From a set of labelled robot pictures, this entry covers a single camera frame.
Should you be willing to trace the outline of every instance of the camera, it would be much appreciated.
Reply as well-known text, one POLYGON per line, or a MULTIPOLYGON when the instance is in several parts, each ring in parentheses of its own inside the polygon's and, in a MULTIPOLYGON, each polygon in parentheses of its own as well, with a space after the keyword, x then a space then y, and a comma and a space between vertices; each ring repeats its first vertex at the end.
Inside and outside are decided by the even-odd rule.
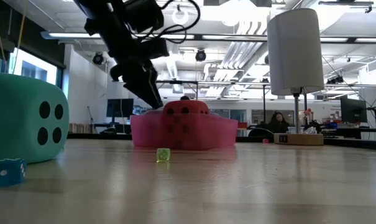
POLYGON ((204 60, 206 60, 206 53, 204 52, 203 49, 199 49, 198 52, 196 53, 196 61, 202 62, 204 60))
POLYGON ((105 63, 102 52, 95 53, 95 56, 93 57, 93 63, 96 65, 103 65, 105 63))

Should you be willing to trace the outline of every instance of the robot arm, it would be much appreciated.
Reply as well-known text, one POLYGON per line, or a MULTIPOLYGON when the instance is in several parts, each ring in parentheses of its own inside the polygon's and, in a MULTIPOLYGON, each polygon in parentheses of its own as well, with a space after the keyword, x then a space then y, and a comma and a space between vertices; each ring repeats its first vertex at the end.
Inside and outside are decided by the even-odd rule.
POLYGON ((85 29, 99 34, 109 49, 115 65, 110 72, 114 81, 121 76, 124 87, 151 107, 163 106, 156 87, 157 72, 150 59, 168 56, 165 39, 145 42, 132 37, 131 30, 141 33, 163 27, 163 14, 155 0, 74 0, 86 14, 85 29))

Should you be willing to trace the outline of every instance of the woman with dark hair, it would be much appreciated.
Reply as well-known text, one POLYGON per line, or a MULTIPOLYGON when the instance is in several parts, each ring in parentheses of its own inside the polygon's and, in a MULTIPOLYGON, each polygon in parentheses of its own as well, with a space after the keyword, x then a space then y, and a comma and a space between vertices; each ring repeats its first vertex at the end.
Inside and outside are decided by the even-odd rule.
POLYGON ((272 119, 269 122, 269 128, 273 133, 286 133, 288 131, 289 124, 286 122, 281 112, 275 112, 272 119))
POLYGON ((190 100, 189 96, 181 96, 180 100, 190 100))

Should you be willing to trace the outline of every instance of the red object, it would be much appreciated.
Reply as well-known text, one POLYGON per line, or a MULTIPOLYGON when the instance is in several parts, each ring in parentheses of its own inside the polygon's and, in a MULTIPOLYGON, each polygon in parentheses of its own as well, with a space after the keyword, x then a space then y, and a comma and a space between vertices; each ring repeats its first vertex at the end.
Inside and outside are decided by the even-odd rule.
POLYGON ((134 146, 188 150, 233 146, 237 121, 208 113, 202 101, 184 100, 167 103, 162 114, 131 116, 134 146))
POLYGON ((247 122, 238 122, 237 128, 247 129, 247 122))

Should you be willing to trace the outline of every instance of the wooden table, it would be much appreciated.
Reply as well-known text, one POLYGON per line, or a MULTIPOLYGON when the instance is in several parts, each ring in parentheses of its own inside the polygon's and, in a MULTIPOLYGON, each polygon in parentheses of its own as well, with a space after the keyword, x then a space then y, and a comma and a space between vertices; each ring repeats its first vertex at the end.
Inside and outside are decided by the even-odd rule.
POLYGON ((0 223, 376 223, 376 151, 238 143, 155 151, 68 140, 0 188, 0 223))

